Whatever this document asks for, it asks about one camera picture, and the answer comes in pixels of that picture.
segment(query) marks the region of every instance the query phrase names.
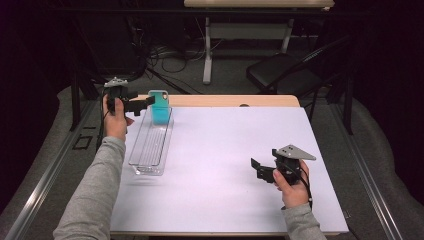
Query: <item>chair leg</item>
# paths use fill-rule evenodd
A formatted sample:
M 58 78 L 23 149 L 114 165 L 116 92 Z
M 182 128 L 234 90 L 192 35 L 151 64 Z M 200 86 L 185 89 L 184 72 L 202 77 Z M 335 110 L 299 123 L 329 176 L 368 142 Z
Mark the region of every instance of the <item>chair leg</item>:
M 315 90 L 315 92 L 314 92 L 311 110 L 309 111 L 309 121 L 312 121 L 312 115 L 314 114 L 315 103 L 317 102 L 317 97 L 318 97 L 318 91 L 319 91 L 319 89 Z

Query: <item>table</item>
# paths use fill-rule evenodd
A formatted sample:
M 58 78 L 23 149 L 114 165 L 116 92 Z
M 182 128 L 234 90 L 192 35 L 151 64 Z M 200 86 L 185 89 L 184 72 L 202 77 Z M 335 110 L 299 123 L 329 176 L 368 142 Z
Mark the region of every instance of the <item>table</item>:
M 332 0 L 184 0 L 184 6 L 193 8 L 324 8 L 332 7 Z M 281 52 L 286 53 L 293 19 L 286 23 L 205 23 L 205 67 L 203 83 L 211 83 L 212 53 L 211 38 L 230 39 L 281 39 Z
M 170 95 L 169 99 L 174 127 L 162 176 L 136 175 L 128 165 L 137 135 L 131 128 L 137 128 L 141 117 L 128 129 L 112 234 L 286 234 L 281 192 L 256 178 L 250 158 L 272 166 L 271 148 L 290 143 L 317 157 L 307 163 L 313 212 L 322 230 L 348 231 L 307 115 L 295 97 Z M 251 107 L 237 107 L 240 104 Z

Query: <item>hand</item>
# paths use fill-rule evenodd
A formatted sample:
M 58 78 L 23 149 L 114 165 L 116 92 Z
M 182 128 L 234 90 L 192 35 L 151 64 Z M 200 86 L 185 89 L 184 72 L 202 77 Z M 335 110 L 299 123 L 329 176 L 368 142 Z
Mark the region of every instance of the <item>hand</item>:
M 112 115 L 107 108 L 107 98 L 107 95 L 103 97 L 103 114 L 106 136 L 116 137 L 125 142 L 127 126 L 131 125 L 134 120 L 125 117 L 124 103 L 119 98 L 115 98 L 115 115 Z
M 303 169 L 301 177 L 309 184 L 309 168 L 303 160 L 300 160 L 300 167 Z M 283 192 L 283 202 L 286 208 L 293 208 L 308 203 L 308 191 L 302 181 L 298 181 L 296 184 L 290 186 L 277 169 L 274 169 L 273 176 L 275 186 L 278 187 L 278 190 Z

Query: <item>person's left hand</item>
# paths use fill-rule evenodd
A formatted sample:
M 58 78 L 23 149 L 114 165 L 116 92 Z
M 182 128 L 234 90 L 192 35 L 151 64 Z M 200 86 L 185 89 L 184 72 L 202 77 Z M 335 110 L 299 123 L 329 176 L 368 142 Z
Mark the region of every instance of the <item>person's left hand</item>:
M 105 123 L 106 136 L 116 137 L 125 142 L 127 126 L 131 125 L 134 120 L 125 117 L 124 103 L 119 98 L 115 98 L 115 114 L 112 115 L 107 108 L 108 95 L 103 97 L 103 114 Z

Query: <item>chair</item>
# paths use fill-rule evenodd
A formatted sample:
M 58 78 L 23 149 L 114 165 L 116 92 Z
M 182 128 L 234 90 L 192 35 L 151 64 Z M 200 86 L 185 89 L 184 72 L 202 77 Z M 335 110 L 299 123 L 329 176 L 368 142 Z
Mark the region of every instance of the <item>chair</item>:
M 259 88 L 259 94 L 294 95 L 301 99 L 314 93 L 309 120 L 315 108 L 318 91 L 342 76 L 342 67 L 326 72 L 329 64 L 340 66 L 340 51 L 348 45 L 349 36 L 325 45 L 298 60 L 285 53 L 268 57 L 246 69 L 247 78 Z

